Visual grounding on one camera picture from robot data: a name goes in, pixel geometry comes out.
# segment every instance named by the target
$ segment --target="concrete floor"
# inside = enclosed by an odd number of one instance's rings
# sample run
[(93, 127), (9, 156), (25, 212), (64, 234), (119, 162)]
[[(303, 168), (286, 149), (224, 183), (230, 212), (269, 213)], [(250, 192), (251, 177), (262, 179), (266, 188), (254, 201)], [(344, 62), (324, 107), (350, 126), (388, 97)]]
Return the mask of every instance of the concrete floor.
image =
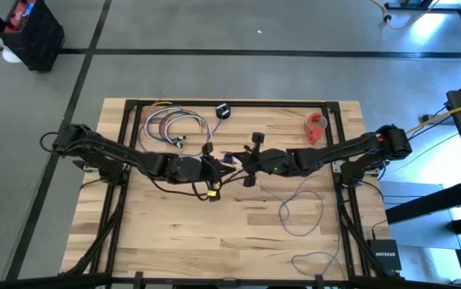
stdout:
[[(87, 48), (104, 0), (46, 2), (64, 25), (65, 47)], [(0, 0), (0, 13), (11, 3)], [(397, 12), (393, 23), (399, 26), (417, 15)], [(461, 52), (456, 13), (428, 14), (403, 31), (380, 24), (381, 12), (368, 0), (112, 0), (97, 47)], [(0, 278), (47, 161), (38, 139), (61, 123), (83, 60), (83, 55), (60, 55), (51, 73), (39, 74), (0, 58)], [(419, 116), (440, 109), (447, 91), (459, 88), (461, 59), (95, 55), (73, 121), (95, 127), (106, 97), (166, 94), (359, 100), (367, 129), (409, 128)], [(419, 137), (416, 151), (446, 133), (454, 132), (439, 128)], [(431, 180), (407, 173), (428, 161), (421, 157), (386, 180), (446, 182), (440, 173), (450, 172), (445, 166), (434, 168), (437, 177)], [(60, 161), (21, 278), (57, 274), (82, 177), (70, 160)]]

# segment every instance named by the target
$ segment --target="wooden tabletop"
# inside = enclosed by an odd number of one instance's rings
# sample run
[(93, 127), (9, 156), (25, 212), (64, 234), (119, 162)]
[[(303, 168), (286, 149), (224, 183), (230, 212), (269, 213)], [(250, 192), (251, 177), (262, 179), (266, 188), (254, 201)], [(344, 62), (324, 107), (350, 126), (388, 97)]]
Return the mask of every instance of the wooden tabletop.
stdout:
[[(116, 140), (125, 101), (104, 101), (97, 127), (100, 134)], [(340, 106), (346, 139), (364, 133), (359, 103), (341, 101)], [(214, 108), (190, 109), (206, 118), (212, 128), (217, 124)], [(314, 112), (318, 110), (269, 108), (266, 105), (264, 108), (232, 108), (231, 117), (224, 120), (214, 134), (214, 156), (221, 159), (221, 151), (243, 151), (243, 145), (251, 143), (253, 132), (265, 133), (262, 149), (308, 147), (302, 123)], [(337, 143), (337, 130), (332, 117), (330, 125), (334, 143)], [(157, 133), (157, 126), (153, 125), (151, 131)], [(129, 145), (129, 134), (126, 145)], [(188, 136), (184, 149), (150, 140), (144, 134), (140, 138), (148, 150), (171, 153), (198, 153), (206, 140), (198, 124), (188, 119), (173, 124), (170, 134)], [(326, 145), (322, 137), (315, 147)], [(98, 173), (87, 173), (84, 182), (98, 177)], [(336, 194), (332, 187), (330, 166), (326, 165), (315, 172), (302, 187), (303, 190), (317, 193), (321, 200), (312, 193), (301, 193), (288, 203), (290, 218), (286, 224), (295, 234), (307, 232), (322, 216), (319, 226), (307, 236), (290, 235), (281, 226), (278, 215), (280, 201), (265, 191), (285, 200), (293, 195), (302, 180), (301, 177), (282, 178), (261, 173), (258, 177), (260, 185), (244, 188), (236, 181), (222, 189), (220, 201), (202, 202), (195, 197), (162, 193), (133, 169), (113, 275), (133, 277), (136, 271), (143, 271), (144, 276), (150, 278), (311, 279), (293, 267), (292, 257), (317, 251), (334, 255), (340, 247), (337, 260), (343, 266), (345, 275), (340, 265), (332, 263), (324, 278), (347, 279), (342, 240), (338, 237)], [(378, 185), (373, 177), (365, 180)], [(161, 185), (167, 189), (192, 192), (187, 185)], [(203, 191), (205, 185), (200, 185), (199, 189)], [(61, 271), (71, 268), (95, 239), (105, 190), (105, 184), (95, 183), (80, 192)], [(357, 188), (357, 200), (365, 237), (371, 238), (372, 225), (386, 219), (381, 197), (375, 189), (363, 185)], [(378, 238), (390, 237), (386, 223), (376, 226), (375, 232)], [(353, 238), (350, 239), (354, 266), (357, 274), (360, 274), (357, 245)], [(105, 268), (105, 256), (107, 244), (99, 268)], [(295, 258), (294, 263), (308, 275), (315, 275), (322, 273), (330, 259), (326, 254), (313, 254)]]

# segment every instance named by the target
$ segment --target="white object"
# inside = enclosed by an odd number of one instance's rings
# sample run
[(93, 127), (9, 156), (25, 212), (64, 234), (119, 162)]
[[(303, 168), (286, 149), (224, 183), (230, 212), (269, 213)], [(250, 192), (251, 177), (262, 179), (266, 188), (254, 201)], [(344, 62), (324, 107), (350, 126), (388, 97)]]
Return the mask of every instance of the white object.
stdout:
[(7, 49), (7, 47), (4, 47), (4, 51), (2, 52), (2, 57), (8, 63), (22, 63), (22, 60), (20, 60), (20, 58), (16, 56), (13, 53), (13, 51)]

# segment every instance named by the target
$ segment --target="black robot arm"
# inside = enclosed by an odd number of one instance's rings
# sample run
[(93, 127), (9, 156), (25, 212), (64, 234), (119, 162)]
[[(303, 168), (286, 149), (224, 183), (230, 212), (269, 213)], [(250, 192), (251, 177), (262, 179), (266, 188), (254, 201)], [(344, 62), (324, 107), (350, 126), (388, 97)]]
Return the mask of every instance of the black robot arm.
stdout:
[(246, 151), (228, 153), (243, 164), (248, 173), (243, 184), (253, 186), (255, 173), (264, 172), (282, 177), (306, 177), (333, 161), (364, 154), (356, 161), (346, 161), (341, 165), (342, 181), (346, 184), (361, 179), (365, 171), (383, 166), (385, 161), (403, 160), (412, 152), (405, 132), (394, 125), (385, 125), (376, 132), (368, 132), (362, 136), (347, 140), (322, 149), (267, 149), (260, 152), (264, 135), (255, 132), (252, 141), (255, 146)]
[[(376, 132), (368, 132), (322, 149), (267, 149), (260, 152), (264, 135), (255, 132), (252, 141), (254, 148), (245, 146), (244, 152), (227, 153), (242, 162), (243, 171), (248, 174), (243, 181), (246, 187), (255, 184), (257, 172), (282, 177), (306, 177), (325, 164), (362, 154), (357, 160), (346, 161), (340, 167), (341, 181), (353, 184), (363, 178), (364, 172), (382, 167), (385, 161), (403, 160), (412, 152), (405, 132), (394, 125), (385, 125)], [(222, 164), (210, 155), (213, 151), (211, 143), (202, 147), (200, 160), (174, 153), (142, 153), (108, 140), (86, 125), (71, 124), (57, 133), (49, 151), (62, 157), (81, 157), (88, 165), (98, 168), (102, 181), (114, 185), (124, 183), (128, 172), (126, 165), (136, 167), (154, 184), (155, 181), (170, 184), (205, 182), (208, 191), (213, 194), (209, 196), (210, 201), (217, 201), (222, 185), (234, 180), (231, 177), (222, 181), (235, 168)]]
[[(88, 165), (98, 168), (103, 181), (114, 185), (121, 185), (124, 168), (131, 165), (153, 181), (170, 184), (205, 182), (209, 190), (215, 190), (215, 184), (235, 168), (214, 159), (210, 155), (212, 150), (211, 143), (204, 144), (200, 160), (175, 153), (142, 153), (106, 139), (84, 124), (70, 124), (58, 132), (51, 152), (62, 157), (81, 157)], [(216, 201), (215, 198), (219, 195), (210, 196), (211, 201)]]

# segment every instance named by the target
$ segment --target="black box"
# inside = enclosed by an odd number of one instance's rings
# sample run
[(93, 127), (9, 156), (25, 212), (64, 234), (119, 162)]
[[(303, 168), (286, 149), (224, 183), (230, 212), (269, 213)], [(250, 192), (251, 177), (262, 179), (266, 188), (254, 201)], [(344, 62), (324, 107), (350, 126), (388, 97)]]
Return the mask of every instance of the black box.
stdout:
[(368, 240), (369, 248), (385, 270), (400, 271), (400, 256), (395, 240)]
[(64, 43), (64, 30), (43, 0), (17, 0), (2, 39), (32, 71), (50, 71)]

